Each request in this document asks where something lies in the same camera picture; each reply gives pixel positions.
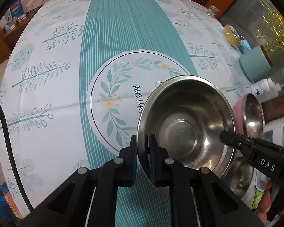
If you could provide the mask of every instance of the black cable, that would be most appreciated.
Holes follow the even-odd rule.
[[[30,201],[29,201],[29,199],[26,195],[26,192],[24,190],[23,184],[21,182],[21,179],[20,179],[20,176],[19,176],[19,173],[18,173],[18,169],[17,169],[16,162],[15,162],[14,155],[13,155],[13,150],[11,148],[11,140],[10,140],[9,135],[8,135],[8,125],[6,123],[5,116],[4,116],[4,113],[3,113],[1,106],[0,106],[0,121],[1,121],[2,130],[3,130],[3,134],[4,134],[6,149],[8,151],[8,158],[11,162],[11,168],[13,170],[13,173],[14,173],[14,176],[15,176],[15,179],[16,179],[16,183],[18,185],[18,188],[19,188],[19,191],[22,195],[23,200],[24,200],[25,204],[27,205],[27,208],[30,211],[32,211],[34,208],[31,205],[31,203],[30,203]]]
[[[42,1],[42,3],[41,3],[41,5],[40,5],[40,6],[42,6],[42,5],[43,5],[43,2],[44,2],[44,0]]]

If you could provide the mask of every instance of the screw head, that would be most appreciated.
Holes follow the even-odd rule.
[[[77,170],[77,172],[79,173],[79,174],[85,174],[85,173],[87,173],[87,168],[85,168],[85,167],[80,167],[78,170]]]
[[[172,158],[166,158],[166,159],[164,160],[164,162],[167,163],[167,164],[169,164],[169,165],[171,165],[171,164],[174,163],[174,160],[173,160]]]
[[[117,158],[114,159],[115,164],[121,164],[122,162],[123,162],[122,158],[117,157]]]
[[[208,174],[208,173],[210,172],[210,169],[207,168],[207,167],[201,167],[201,172],[202,172],[203,174]]]

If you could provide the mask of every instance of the human hand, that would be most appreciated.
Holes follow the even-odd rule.
[[[262,195],[262,198],[258,204],[258,207],[255,211],[255,214],[258,218],[264,223],[267,219],[267,212],[271,208],[271,198],[270,198],[270,190],[273,186],[273,181],[269,180],[266,184],[266,189]]]

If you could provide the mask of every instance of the finger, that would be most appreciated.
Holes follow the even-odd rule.
[[[273,180],[269,179],[269,181],[266,184],[266,188],[270,189],[270,188],[272,188],[272,186],[273,186]]]
[[[257,217],[264,223],[267,219],[267,214],[266,213],[262,213],[262,212],[258,212],[257,213]]]
[[[259,205],[262,213],[267,213],[269,211],[271,208],[270,189],[265,189]]]

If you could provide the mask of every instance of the pink container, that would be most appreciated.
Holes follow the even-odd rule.
[[[237,132],[253,138],[261,138],[264,128],[262,105],[253,94],[245,94],[233,106]]]

